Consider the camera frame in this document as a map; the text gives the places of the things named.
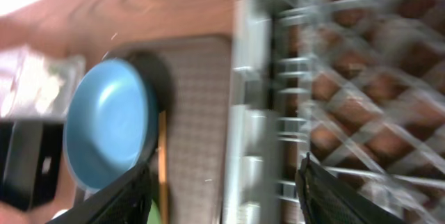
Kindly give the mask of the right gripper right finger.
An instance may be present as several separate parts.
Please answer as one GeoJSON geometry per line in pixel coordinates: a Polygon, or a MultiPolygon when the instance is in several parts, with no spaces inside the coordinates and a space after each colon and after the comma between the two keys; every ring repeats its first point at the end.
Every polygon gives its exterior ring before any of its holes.
{"type": "Polygon", "coordinates": [[[313,162],[310,154],[296,173],[296,186],[306,223],[404,224],[313,162]]]}

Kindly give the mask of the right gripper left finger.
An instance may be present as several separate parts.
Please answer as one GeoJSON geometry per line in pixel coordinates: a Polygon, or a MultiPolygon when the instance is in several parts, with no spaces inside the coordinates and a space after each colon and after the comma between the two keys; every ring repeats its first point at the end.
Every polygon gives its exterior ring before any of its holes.
{"type": "Polygon", "coordinates": [[[48,224],[142,224],[152,205],[149,165],[140,163],[48,224]]]}

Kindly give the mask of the dark blue plate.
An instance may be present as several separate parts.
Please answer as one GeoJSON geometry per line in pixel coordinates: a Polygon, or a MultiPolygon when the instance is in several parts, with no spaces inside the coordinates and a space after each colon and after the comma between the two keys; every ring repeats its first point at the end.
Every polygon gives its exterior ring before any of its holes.
{"type": "Polygon", "coordinates": [[[78,85],[63,130],[70,172],[99,191],[149,159],[157,145],[159,107],[150,82],[123,59],[94,66],[78,85]]]}

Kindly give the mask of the mint green bowl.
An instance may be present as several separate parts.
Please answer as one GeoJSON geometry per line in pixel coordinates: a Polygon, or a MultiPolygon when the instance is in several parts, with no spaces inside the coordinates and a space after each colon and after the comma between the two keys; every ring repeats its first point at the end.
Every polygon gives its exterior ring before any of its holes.
{"type": "Polygon", "coordinates": [[[161,224],[161,214],[155,201],[152,201],[149,215],[147,218],[147,224],[161,224]]]}

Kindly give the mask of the grey dishwasher rack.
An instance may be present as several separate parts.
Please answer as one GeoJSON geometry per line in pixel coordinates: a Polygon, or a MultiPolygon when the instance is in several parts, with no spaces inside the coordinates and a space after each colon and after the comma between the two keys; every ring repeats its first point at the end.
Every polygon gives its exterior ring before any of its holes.
{"type": "Polygon", "coordinates": [[[444,0],[238,0],[223,223],[306,223],[306,154],[444,222],[444,0]]]}

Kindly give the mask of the brown serving tray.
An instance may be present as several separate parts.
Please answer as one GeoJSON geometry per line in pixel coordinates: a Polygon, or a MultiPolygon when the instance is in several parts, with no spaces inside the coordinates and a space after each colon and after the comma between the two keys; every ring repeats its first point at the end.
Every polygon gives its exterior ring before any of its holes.
{"type": "Polygon", "coordinates": [[[134,64],[166,112],[170,223],[219,223],[223,201],[231,41],[221,35],[130,42],[106,59],[134,64]]]}

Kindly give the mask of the black plastic tray bin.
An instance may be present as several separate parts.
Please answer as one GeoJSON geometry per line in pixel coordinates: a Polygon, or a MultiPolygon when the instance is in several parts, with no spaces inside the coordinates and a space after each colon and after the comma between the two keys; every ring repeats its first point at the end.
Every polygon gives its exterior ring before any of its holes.
{"type": "Polygon", "coordinates": [[[1,121],[1,201],[22,211],[56,194],[63,123],[1,121]]]}

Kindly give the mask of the clear plastic bin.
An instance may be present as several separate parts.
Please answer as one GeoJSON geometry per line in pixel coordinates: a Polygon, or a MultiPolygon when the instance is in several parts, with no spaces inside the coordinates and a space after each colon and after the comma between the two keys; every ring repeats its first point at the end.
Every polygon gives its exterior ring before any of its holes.
{"type": "Polygon", "coordinates": [[[82,55],[56,59],[27,45],[1,51],[1,117],[66,117],[86,71],[82,55]]]}

